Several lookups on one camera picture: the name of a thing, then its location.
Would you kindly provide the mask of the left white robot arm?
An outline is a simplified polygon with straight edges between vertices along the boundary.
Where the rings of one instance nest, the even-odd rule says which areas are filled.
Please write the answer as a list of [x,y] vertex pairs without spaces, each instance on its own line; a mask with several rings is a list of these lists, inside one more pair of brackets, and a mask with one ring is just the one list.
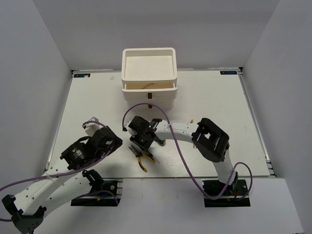
[[32,234],[52,211],[85,196],[108,196],[119,200],[110,185],[92,167],[116,151],[123,141],[109,127],[93,125],[86,136],[68,146],[59,159],[26,189],[2,199],[10,222],[22,234]]

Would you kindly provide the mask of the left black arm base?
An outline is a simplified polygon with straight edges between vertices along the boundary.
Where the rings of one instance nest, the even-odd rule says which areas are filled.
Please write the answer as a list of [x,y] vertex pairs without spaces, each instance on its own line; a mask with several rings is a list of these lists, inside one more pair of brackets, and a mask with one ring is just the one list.
[[94,169],[82,171],[82,177],[88,179],[90,191],[71,201],[71,206],[81,207],[117,207],[122,196],[122,179],[104,179]]

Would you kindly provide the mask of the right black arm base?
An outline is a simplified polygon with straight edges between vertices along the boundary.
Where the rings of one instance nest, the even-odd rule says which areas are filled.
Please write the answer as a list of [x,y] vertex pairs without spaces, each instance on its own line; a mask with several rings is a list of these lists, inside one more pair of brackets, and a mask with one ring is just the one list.
[[[223,184],[218,180],[202,181],[203,190],[210,196],[217,196],[223,189]],[[248,191],[246,180],[239,179],[235,188],[231,186],[225,190],[223,195],[217,200],[211,200],[204,196],[205,208],[228,208],[228,207],[250,207],[250,199],[247,196],[242,198]]]

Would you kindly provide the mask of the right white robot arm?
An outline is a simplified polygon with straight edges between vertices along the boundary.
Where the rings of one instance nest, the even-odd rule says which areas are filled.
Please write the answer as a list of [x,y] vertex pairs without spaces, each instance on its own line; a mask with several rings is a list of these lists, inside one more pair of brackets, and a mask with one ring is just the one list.
[[168,123],[159,118],[148,122],[135,116],[126,122],[125,129],[131,135],[130,141],[143,151],[148,151],[153,142],[164,145],[170,139],[193,144],[213,163],[221,191],[230,195],[237,190],[237,172],[229,157],[229,136],[210,119],[202,118],[199,123]]

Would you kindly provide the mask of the thin green precision screwdriver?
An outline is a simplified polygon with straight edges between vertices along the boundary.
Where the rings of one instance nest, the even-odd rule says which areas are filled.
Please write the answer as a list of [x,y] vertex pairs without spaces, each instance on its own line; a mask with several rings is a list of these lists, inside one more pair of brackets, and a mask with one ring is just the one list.
[[159,161],[151,152],[148,152],[148,155],[149,155],[149,157],[152,158],[155,162],[160,163],[160,161]]

